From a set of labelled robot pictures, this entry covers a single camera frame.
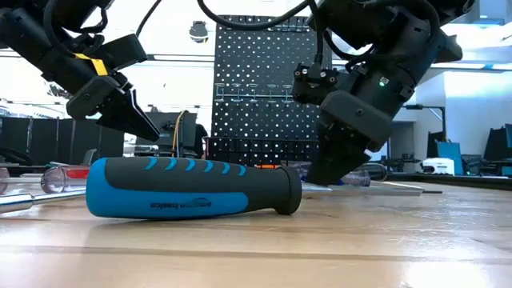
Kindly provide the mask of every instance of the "desk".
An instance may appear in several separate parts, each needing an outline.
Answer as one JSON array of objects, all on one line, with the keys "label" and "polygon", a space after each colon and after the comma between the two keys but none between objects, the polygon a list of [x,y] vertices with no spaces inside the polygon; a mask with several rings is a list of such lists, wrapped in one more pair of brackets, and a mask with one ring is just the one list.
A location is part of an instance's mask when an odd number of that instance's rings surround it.
[{"label": "desk", "polygon": [[4,214],[0,287],[510,287],[512,193],[417,185],[444,194],[308,199],[291,217]]}]

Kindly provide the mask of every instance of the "security camera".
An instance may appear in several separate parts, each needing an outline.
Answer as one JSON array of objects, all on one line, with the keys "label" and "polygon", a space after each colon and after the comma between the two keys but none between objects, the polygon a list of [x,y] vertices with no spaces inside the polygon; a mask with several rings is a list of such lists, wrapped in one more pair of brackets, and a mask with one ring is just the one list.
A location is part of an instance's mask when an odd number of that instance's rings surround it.
[{"label": "security camera", "polygon": [[206,29],[206,22],[194,21],[189,30],[190,39],[196,43],[206,43],[208,41],[208,30]]}]

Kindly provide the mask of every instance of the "pegboard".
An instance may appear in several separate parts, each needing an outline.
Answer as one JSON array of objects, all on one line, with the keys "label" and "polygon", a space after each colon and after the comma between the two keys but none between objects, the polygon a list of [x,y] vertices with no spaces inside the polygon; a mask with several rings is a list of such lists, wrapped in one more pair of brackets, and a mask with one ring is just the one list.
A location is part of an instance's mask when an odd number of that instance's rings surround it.
[{"label": "pegboard", "polygon": [[[269,17],[223,16],[240,23],[268,22]],[[299,105],[290,95],[297,64],[310,65],[316,35],[294,17],[263,31],[217,26],[212,137],[316,141],[318,107]],[[332,53],[324,45],[325,68]]]},{"label": "pegboard", "polygon": [[207,138],[206,158],[246,166],[284,165],[312,162],[318,141],[278,139]]}]

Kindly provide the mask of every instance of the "yellow label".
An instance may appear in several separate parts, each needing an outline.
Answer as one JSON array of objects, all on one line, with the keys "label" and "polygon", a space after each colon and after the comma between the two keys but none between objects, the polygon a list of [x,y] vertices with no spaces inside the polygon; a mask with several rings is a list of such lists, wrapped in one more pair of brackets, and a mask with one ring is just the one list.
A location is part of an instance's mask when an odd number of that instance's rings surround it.
[{"label": "yellow label", "polygon": [[103,60],[101,59],[92,59],[84,54],[75,54],[74,55],[78,59],[84,59],[84,60],[90,60],[93,63],[94,68],[96,69],[96,73],[98,76],[107,76],[108,73],[106,72],[105,64],[103,63]]}]

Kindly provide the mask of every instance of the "metal hook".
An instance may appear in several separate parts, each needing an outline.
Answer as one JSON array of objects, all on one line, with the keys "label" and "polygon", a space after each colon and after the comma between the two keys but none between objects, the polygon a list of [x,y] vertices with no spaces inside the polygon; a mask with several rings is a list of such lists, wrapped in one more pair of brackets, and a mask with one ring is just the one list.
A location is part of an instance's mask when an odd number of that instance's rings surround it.
[{"label": "metal hook", "polygon": [[278,88],[278,86],[275,84],[268,84],[267,87],[269,88],[269,97],[270,97],[269,100],[267,101],[267,103],[274,104],[277,101],[272,99],[272,89]]},{"label": "metal hook", "polygon": [[238,90],[237,90],[237,98],[236,99],[231,99],[231,101],[235,102],[235,103],[240,103],[242,101],[240,99],[240,87],[242,86],[242,84],[234,83],[234,84],[232,84],[232,86],[235,87],[235,88],[238,88]]},{"label": "metal hook", "polygon": [[289,89],[291,89],[291,85],[283,85],[282,88],[284,88],[284,90],[286,92],[286,98],[285,98],[285,100],[282,100],[282,102],[285,104],[293,103],[294,102],[293,100],[288,100],[288,96],[290,95]]},{"label": "metal hook", "polygon": [[258,84],[251,83],[251,84],[247,84],[247,86],[249,88],[251,88],[252,91],[253,91],[253,98],[251,100],[249,100],[249,102],[251,102],[251,103],[258,103],[258,100],[256,99],[256,88],[258,88]]},{"label": "metal hook", "polygon": [[224,87],[226,85],[224,85],[224,83],[215,83],[215,97],[218,97],[219,95],[221,96],[220,99],[215,99],[216,102],[224,102]]}]

